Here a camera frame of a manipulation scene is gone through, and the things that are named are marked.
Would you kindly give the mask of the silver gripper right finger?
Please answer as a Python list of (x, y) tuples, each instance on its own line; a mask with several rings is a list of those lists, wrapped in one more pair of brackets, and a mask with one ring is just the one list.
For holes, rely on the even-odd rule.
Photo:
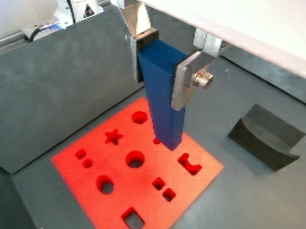
[(196, 29), (194, 46), (198, 50), (178, 64), (175, 68), (175, 85), (172, 90), (171, 107), (179, 111), (191, 100), (195, 88), (207, 89), (212, 83), (208, 67), (212, 61), (230, 47), (220, 38)]

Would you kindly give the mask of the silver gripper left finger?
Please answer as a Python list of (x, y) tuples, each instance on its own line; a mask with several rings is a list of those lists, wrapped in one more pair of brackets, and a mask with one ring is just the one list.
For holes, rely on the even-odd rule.
[(144, 3), (119, 2), (119, 12), (128, 28), (132, 77), (140, 83), (143, 77), (138, 54), (159, 38), (159, 31), (151, 25)]

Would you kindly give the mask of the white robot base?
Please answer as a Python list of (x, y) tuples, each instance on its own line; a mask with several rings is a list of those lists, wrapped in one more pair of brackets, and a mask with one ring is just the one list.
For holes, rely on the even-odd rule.
[(32, 42), (101, 12), (103, 7), (97, 4), (97, 0), (56, 0), (52, 15), (21, 28), (25, 40)]

